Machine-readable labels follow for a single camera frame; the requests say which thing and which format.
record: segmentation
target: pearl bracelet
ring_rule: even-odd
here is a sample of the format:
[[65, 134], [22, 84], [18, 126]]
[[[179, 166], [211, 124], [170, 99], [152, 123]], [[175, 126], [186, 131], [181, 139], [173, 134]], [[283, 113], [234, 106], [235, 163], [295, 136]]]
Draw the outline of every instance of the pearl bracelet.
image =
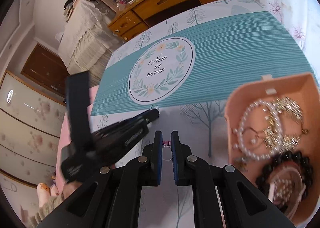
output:
[[[244, 145], [244, 139], [243, 139], [243, 131], [244, 131], [244, 124], [247, 120], [247, 117], [249, 115], [249, 113], [251, 112], [251, 110], [253, 108], [257, 108], [260, 106], [265, 106], [268, 108], [268, 110], [270, 111], [270, 113], [272, 114], [274, 121], [275, 121], [275, 133], [277, 133], [277, 143], [278, 145], [276, 147], [274, 147], [272, 150], [269, 151], [269, 153], [267, 154], [261, 154], [261, 155], [257, 155], [253, 152], [251, 152], [249, 149], [247, 149]], [[276, 153], [281, 151], [282, 148], [282, 127], [281, 127], [281, 122], [280, 119], [278, 117], [278, 112], [275, 108], [275, 106], [273, 106], [273, 104], [271, 102], [266, 102], [263, 101], [261, 99], [251, 103], [247, 109], [245, 110], [241, 120], [240, 120], [240, 124], [239, 124], [239, 128], [238, 130], [235, 130], [238, 136], [238, 144], [234, 145], [234, 148], [238, 148], [241, 150], [241, 152], [243, 154], [245, 154], [247, 157], [250, 157], [253, 160], [265, 160], [265, 159], [270, 159], [270, 157], [274, 156]]]

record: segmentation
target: black bead bracelet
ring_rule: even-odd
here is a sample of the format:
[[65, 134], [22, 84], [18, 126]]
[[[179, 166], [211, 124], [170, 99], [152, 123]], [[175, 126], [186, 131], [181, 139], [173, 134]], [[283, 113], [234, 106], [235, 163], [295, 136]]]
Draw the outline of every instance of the black bead bracelet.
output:
[[[286, 151], [282, 155], [276, 155], [272, 159], [272, 163], [267, 164], [262, 169], [262, 175], [258, 176], [256, 179], [256, 184], [259, 190], [268, 197], [269, 193], [269, 184], [266, 184], [266, 180], [269, 178], [270, 174], [275, 168], [286, 161], [295, 162], [301, 169], [302, 181], [306, 185], [306, 189], [302, 195], [302, 200], [308, 196], [308, 189], [313, 184], [313, 166], [310, 165], [310, 159], [307, 156], [303, 156], [301, 151], [292, 153], [291, 151]], [[280, 208], [282, 212], [287, 209], [287, 205], [284, 205]]]

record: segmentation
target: blue gripper pad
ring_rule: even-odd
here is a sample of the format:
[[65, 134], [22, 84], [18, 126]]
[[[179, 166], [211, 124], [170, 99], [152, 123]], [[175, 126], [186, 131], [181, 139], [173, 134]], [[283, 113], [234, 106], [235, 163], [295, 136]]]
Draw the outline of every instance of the blue gripper pad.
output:
[[160, 185], [161, 182], [161, 169], [162, 169], [162, 141], [163, 141], [163, 137], [162, 137], [162, 132], [161, 131], [156, 131], [156, 135], [155, 135], [155, 141], [156, 138], [159, 140], [159, 153], [158, 153], [158, 164], [157, 164], [157, 183], [158, 185]]
[[178, 161], [177, 161], [177, 153], [176, 153], [176, 144], [175, 143], [178, 142], [180, 145], [180, 142], [179, 142], [179, 138], [178, 138], [178, 140], [175, 138], [175, 135], [173, 132], [171, 133], [172, 167], [173, 167], [174, 181], [175, 181], [175, 184], [177, 185], [179, 179], [178, 179]]

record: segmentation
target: metal screw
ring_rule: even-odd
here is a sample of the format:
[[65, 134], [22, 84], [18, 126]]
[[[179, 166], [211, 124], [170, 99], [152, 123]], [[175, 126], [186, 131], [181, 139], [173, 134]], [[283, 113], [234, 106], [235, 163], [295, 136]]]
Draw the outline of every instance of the metal screw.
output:
[[225, 170], [226, 170], [227, 172], [229, 172], [229, 173], [232, 173], [232, 172], [235, 171], [235, 168], [234, 168], [233, 165], [227, 165], [227, 166], [225, 167]]
[[110, 171], [110, 168], [108, 168], [107, 166], [103, 166], [102, 168], [100, 168], [101, 174], [108, 174], [109, 171]]
[[189, 156], [187, 157], [187, 160], [188, 160], [189, 162], [195, 162], [195, 161], [197, 160], [197, 157], [194, 156], [194, 155], [189, 155]]
[[142, 156], [138, 157], [138, 161], [140, 163], [145, 163], [148, 161], [148, 158], [146, 156], [142, 155]]

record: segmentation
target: wooden door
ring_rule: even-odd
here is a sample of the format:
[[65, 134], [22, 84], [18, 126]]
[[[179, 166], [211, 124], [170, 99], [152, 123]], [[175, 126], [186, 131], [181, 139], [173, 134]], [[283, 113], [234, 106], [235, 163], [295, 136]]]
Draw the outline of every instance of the wooden door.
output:
[[65, 80], [69, 75], [63, 61], [37, 44], [23, 66], [21, 74], [44, 88], [64, 97]]

